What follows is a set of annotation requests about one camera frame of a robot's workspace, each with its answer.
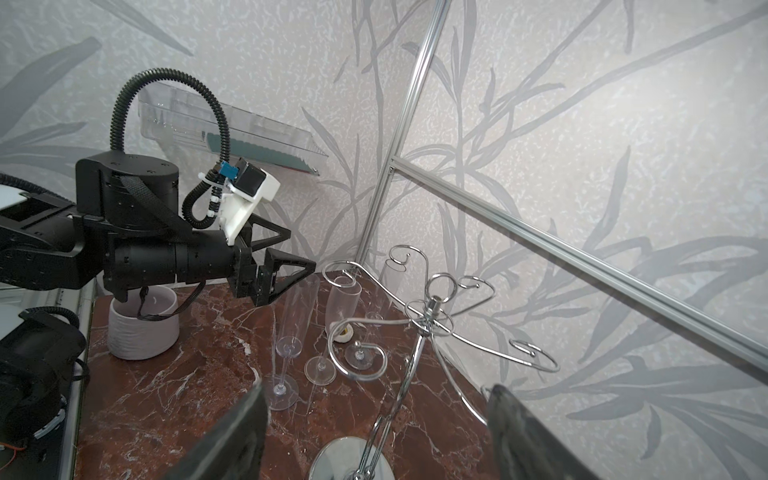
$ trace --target transparent shelf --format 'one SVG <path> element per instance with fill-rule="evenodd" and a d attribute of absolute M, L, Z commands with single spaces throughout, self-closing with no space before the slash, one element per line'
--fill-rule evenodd
<path fill-rule="evenodd" d="M 328 155 L 312 134 L 249 111 L 221 104 L 230 125 L 230 156 L 320 175 Z M 139 92 L 141 135 L 218 154 L 216 117 L 200 95 L 155 82 Z"/>

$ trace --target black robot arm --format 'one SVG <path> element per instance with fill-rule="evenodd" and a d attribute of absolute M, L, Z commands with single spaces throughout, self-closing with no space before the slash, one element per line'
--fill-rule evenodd
<path fill-rule="evenodd" d="M 177 215 L 177 166 L 122 151 L 122 129 L 131 100 L 143 86 L 157 80 L 181 81 L 198 90 L 214 110 L 222 137 L 218 162 L 184 201 L 184 218 Z M 242 159 L 230 165 L 228 145 L 229 128 L 221 106 L 199 81 L 166 68 L 136 75 L 123 87 L 115 105 L 113 150 L 75 165 L 76 204 L 0 174 L 0 189 L 17 196 L 4 203 L 2 198 L 8 195 L 0 196 L 0 281 L 30 290 L 79 289 L 103 270 L 104 287 L 126 301 L 128 290 L 143 286 L 227 278 L 236 297 L 249 296 L 257 306 L 272 303 L 316 267 L 312 260 L 267 248 L 290 238 L 290 230 L 252 214 L 243 217 L 247 221 L 241 230 L 195 230 L 214 223 L 225 184 L 235 197 L 239 194 L 254 202 L 261 198 L 262 187 L 274 192 L 279 185 Z M 198 220 L 192 205 L 210 188 L 208 215 Z M 254 242 L 254 224 L 276 235 Z M 253 252 L 264 248 L 264 265 L 258 265 Z M 298 266 L 301 271 L 278 282 L 283 265 Z"/>

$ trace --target metal glass rack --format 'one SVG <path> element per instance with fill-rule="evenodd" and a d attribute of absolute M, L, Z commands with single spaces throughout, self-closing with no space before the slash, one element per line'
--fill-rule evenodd
<path fill-rule="evenodd" d="M 387 365 L 388 365 L 386 352 L 382 347 L 374 343 L 357 343 L 356 346 L 362 347 L 364 349 L 375 350 L 376 352 L 379 353 L 379 355 L 382 356 L 383 358 L 382 366 L 379 368 L 377 372 L 367 374 L 367 375 L 353 372 L 339 361 L 339 359 L 336 357 L 336 354 L 333 352 L 333 337 L 341 333 L 341 331 L 344 330 L 344 328 L 348 324 L 350 323 L 363 323 L 363 324 L 367 323 L 367 324 L 374 324 L 374 325 L 409 325 L 410 324 L 416 327 L 416 332 L 419 334 L 419 336 L 416 339 L 415 345 L 413 346 L 413 351 L 411 353 L 411 356 L 408 359 L 406 359 L 405 378 L 403 379 L 400 385 L 400 390 L 398 391 L 395 401 L 392 404 L 392 408 L 389 409 L 387 413 L 379 415 L 379 417 L 376 419 L 376 421 L 373 424 L 373 428 L 371 429 L 371 432 L 369 433 L 368 440 L 365 441 L 362 439 L 358 439 L 357 437 L 343 437 L 341 439 L 333 440 L 331 443 L 329 443 L 323 448 L 323 450 L 318 454 L 317 458 L 315 459 L 315 462 L 313 463 L 312 468 L 310 469 L 310 480 L 321 480 L 321 479 L 328 480 L 330 478 L 344 478 L 345 480 L 371 480 L 374 477 L 381 480 L 388 480 L 388 479 L 394 480 L 392 469 L 389 467 L 389 463 L 381 456 L 382 449 L 384 447 L 386 438 L 389 435 L 389 431 L 392 428 L 392 421 L 400 411 L 403 400 L 405 399 L 408 393 L 409 387 L 411 385 L 411 381 L 413 380 L 413 377 L 416 374 L 416 369 L 419 366 L 419 360 L 421 359 L 421 355 L 424 351 L 424 346 L 427 340 L 432 342 L 432 348 L 435 351 L 435 357 L 437 358 L 438 363 L 440 364 L 443 372 L 445 373 L 445 376 L 448 378 L 448 381 L 450 382 L 453 389 L 456 391 L 462 403 L 464 403 L 464 405 L 467 407 L 470 413 L 483 425 L 487 425 L 485 417 L 469 402 L 467 395 L 465 395 L 465 393 L 458 386 L 458 383 L 456 383 L 456 381 L 454 380 L 453 375 L 451 375 L 448 365 L 445 362 L 445 358 L 441 351 L 440 345 L 436 342 L 436 339 L 438 337 L 452 336 L 458 341 L 463 342 L 466 345 L 469 345 L 478 350 L 481 350 L 482 352 L 489 353 L 491 355 L 498 356 L 503 359 L 507 359 L 511 362 L 515 362 L 519 365 L 531 367 L 533 369 L 537 369 L 542 372 L 557 372 L 560 369 L 560 366 L 558 365 L 557 361 L 555 361 L 555 359 L 551 355 L 549 355 L 543 349 L 539 348 L 538 346 L 532 343 L 522 342 L 516 339 L 509 340 L 509 344 L 511 346 L 515 347 L 517 350 L 524 353 L 526 356 L 530 357 L 532 360 L 536 360 L 540 356 L 543 356 L 551 362 L 551 366 L 543 366 L 531 360 L 520 359 L 514 356 L 507 355 L 506 353 L 498 352 L 486 346 L 479 345 L 475 342 L 472 342 L 470 339 L 466 339 L 465 337 L 456 333 L 454 331 L 455 323 L 454 323 L 453 317 L 466 313 L 469 310 L 477 308 L 478 306 L 481 306 L 483 303 L 486 303 L 489 300 L 491 300 L 496 294 L 496 290 L 493 287 L 493 285 L 476 276 L 466 275 L 456 279 L 450 273 L 435 273 L 433 275 L 430 275 L 429 259 L 421 250 L 411 245 L 395 245 L 389 250 L 389 258 L 395 263 L 398 263 L 400 265 L 406 265 L 409 262 L 411 257 L 411 252 L 406 252 L 406 255 L 403 258 L 403 260 L 399 260 L 395 256 L 395 252 L 397 250 L 411 250 L 411 252 L 417 253 L 424 259 L 425 276 L 424 276 L 424 299 L 423 300 L 412 300 L 412 301 L 406 302 L 405 300 L 400 299 L 399 297 L 397 297 L 397 295 L 395 295 L 393 292 L 389 291 L 385 286 L 383 286 L 376 279 L 376 276 L 373 275 L 373 273 L 371 273 L 370 271 L 368 271 L 363 265 L 351 260 L 340 260 L 340 261 L 332 262 L 326 265 L 326 267 L 323 269 L 323 276 L 326 278 L 326 280 L 329 283 L 331 283 L 334 286 L 342 287 L 342 285 L 338 285 L 337 283 L 334 283 L 329 278 L 328 271 L 331 269 L 332 266 L 338 267 L 340 265 L 348 265 L 348 266 L 355 267 L 359 275 L 367 276 L 379 288 L 384 290 L 394 303 L 396 303 L 397 305 L 399 305 L 404 309 L 404 312 L 408 317 L 407 319 L 385 320 L 385 321 L 351 318 L 351 319 L 345 319 L 341 322 L 334 323 L 331 327 L 331 332 L 328 335 L 328 351 L 330 354 L 330 358 L 333 361 L 333 364 L 336 366 L 339 372 L 342 373 L 342 375 L 344 375 L 349 379 L 356 380 L 359 382 L 369 382 L 369 381 L 378 379 L 380 376 L 384 375 L 384 372 L 386 371 Z M 343 270 L 343 274 L 353 280 L 355 279 L 355 277 L 348 270 Z M 446 279 L 449 283 L 450 293 L 446 297 L 440 297 L 438 295 L 431 293 L 432 285 L 435 283 L 436 280 L 439 280 L 439 279 Z M 486 298 L 472 304 L 471 306 L 468 306 L 454 313 L 448 313 L 442 308 L 443 305 L 454 300 L 458 295 L 459 291 L 471 290 L 471 289 L 479 290 L 483 288 L 489 291 L 489 294 L 486 296 Z"/>

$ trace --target marble countertop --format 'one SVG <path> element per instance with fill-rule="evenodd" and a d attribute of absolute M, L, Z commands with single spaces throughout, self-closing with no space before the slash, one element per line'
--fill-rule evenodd
<path fill-rule="evenodd" d="M 178 291 L 181 301 L 191 289 Z M 415 341 L 413 327 L 384 326 L 379 332 L 390 352 L 390 367 L 381 379 L 360 383 L 338 375 L 328 386 L 312 385 L 303 367 L 323 351 L 328 292 L 323 281 L 304 350 L 288 368 L 301 398 L 291 409 L 271 412 L 264 480 L 305 478 L 326 443 L 346 435 L 367 438 L 382 399 L 393 398 L 399 387 L 403 360 Z M 360 316 L 368 298 L 366 289 Z M 108 352 L 110 301 L 102 297 L 94 306 L 91 380 L 83 398 L 74 477 L 154 480 L 189 451 L 257 376 L 271 374 L 273 318 L 280 320 L 283 305 L 278 301 L 254 308 L 249 299 L 234 299 L 226 284 L 209 286 L 180 318 L 179 340 L 168 351 L 131 362 Z M 473 403 L 482 405 L 468 382 L 454 375 Z M 452 391 L 429 344 L 384 455 L 401 480 L 498 478 L 487 430 Z"/>

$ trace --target wall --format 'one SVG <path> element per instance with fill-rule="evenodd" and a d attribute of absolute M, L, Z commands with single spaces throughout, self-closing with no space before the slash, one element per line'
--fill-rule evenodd
<path fill-rule="evenodd" d="M 0 170 L 74 198 L 74 163 L 108 149 L 125 81 L 177 68 L 223 103 L 313 132 L 329 154 L 322 177 L 270 169 L 282 187 L 259 212 L 293 230 L 284 250 L 349 257 L 413 66 L 400 45 L 422 40 L 431 10 L 426 0 L 3 2 Z M 126 151 L 179 165 L 183 197 L 216 156 L 142 138 L 135 103 Z"/>
<path fill-rule="evenodd" d="M 402 156 L 768 343 L 766 127 L 768 3 L 455 0 Z M 768 476 L 765 376 L 402 177 L 385 211 L 369 263 L 490 279 L 457 331 L 561 371 L 452 361 L 602 478 Z"/>

